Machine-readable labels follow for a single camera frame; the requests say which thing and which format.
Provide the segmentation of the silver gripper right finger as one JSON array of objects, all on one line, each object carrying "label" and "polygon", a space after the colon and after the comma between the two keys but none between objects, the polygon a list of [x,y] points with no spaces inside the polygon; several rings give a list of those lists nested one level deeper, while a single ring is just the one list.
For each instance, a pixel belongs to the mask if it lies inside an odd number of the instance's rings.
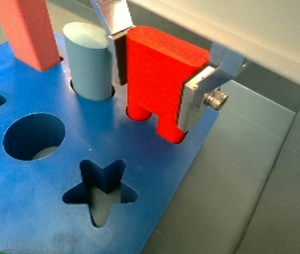
[{"label": "silver gripper right finger", "polygon": [[221,44],[213,43],[211,63],[184,82],[177,125],[188,132],[211,107],[220,111],[227,103],[227,95],[220,87],[233,80],[247,65],[245,57]]}]

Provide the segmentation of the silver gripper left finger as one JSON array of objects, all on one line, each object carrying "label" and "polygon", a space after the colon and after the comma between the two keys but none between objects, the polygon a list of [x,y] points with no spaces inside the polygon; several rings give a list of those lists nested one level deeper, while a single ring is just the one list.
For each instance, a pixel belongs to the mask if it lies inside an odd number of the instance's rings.
[{"label": "silver gripper left finger", "polygon": [[123,85],[127,82],[126,34],[134,27],[127,2],[126,0],[90,0],[90,3],[107,36],[114,79],[119,85]]}]

